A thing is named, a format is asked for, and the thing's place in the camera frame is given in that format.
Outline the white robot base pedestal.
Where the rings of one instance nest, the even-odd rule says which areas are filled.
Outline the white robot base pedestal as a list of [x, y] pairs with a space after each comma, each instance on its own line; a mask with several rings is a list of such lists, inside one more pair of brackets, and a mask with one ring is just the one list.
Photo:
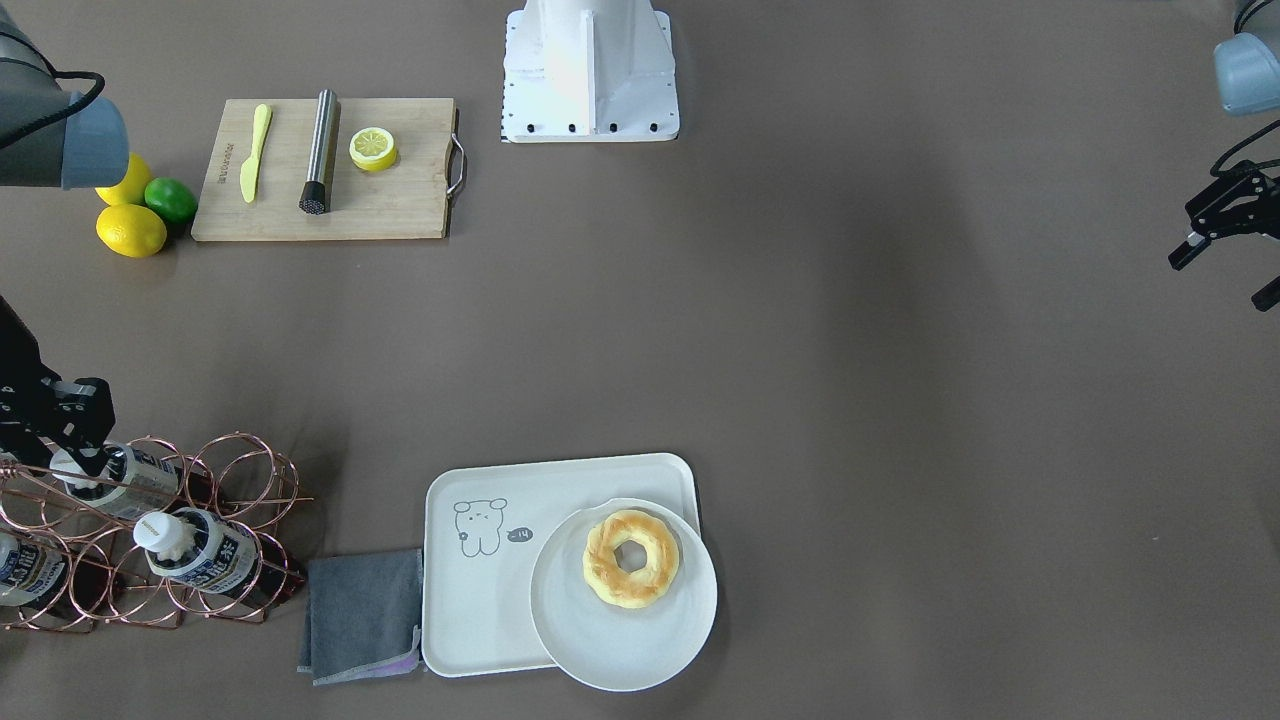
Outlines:
[[508, 143], [680, 135], [671, 19], [649, 1], [527, 1], [506, 18], [503, 69]]

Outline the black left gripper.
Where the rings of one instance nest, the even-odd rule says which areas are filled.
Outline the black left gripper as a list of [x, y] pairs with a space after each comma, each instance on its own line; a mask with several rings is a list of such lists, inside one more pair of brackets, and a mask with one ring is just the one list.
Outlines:
[[[1210, 241], [1236, 234], [1262, 234], [1279, 238], [1277, 179], [1261, 164], [1240, 160], [1193, 196], [1185, 210], [1189, 232], [1167, 256], [1180, 272], [1210, 247]], [[1251, 296], [1260, 313], [1280, 304], [1280, 278], [1270, 281]]]

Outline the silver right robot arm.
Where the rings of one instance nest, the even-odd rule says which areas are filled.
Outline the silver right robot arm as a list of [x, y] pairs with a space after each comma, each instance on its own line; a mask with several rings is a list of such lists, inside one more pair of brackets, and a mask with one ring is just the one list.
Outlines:
[[[91, 70], [59, 70], [1, 12], [3, 186], [61, 190], [115, 184], [129, 164], [125, 124]], [[1, 310], [3, 459], [51, 466], [64, 451], [78, 474], [97, 477], [115, 424], [108, 382], [63, 379], [42, 360], [38, 341], [9, 304]]]

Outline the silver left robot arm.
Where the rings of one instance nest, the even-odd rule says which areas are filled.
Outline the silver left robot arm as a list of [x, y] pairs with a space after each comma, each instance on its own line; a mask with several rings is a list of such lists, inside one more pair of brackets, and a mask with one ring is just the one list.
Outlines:
[[[1238, 1], [1231, 37], [1213, 50], [1219, 100], [1230, 117], [1279, 109], [1279, 3]], [[1244, 234], [1279, 237], [1277, 159], [1262, 161], [1240, 154], [1256, 141], [1277, 133], [1279, 120], [1245, 136], [1210, 168], [1211, 182], [1184, 209], [1189, 231], [1167, 261], [1179, 272], [1213, 242]]]

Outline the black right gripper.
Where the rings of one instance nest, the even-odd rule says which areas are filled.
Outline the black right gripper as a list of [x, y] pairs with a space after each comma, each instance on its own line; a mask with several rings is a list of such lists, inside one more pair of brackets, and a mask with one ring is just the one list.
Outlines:
[[50, 461], [51, 441], [70, 452], [82, 474], [99, 477], [115, 425], [110, 384], [101, 378], [64, 380], [44, 365], [37, 340], [1, 301], [1, 447], [18, 461]]

